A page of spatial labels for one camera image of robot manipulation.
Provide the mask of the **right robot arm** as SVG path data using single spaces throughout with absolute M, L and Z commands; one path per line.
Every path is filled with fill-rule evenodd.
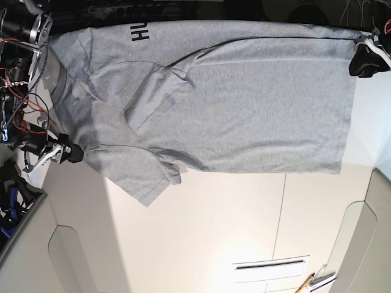
M 62 163 L 82 161 L 83 150 L 69 136 L 49 134 L 49 124 L 24 120 L 33 89 L 48 61 L 48 36 L 53 25 L 49 1 L 1 1 L 1 143 L 39 158 Z

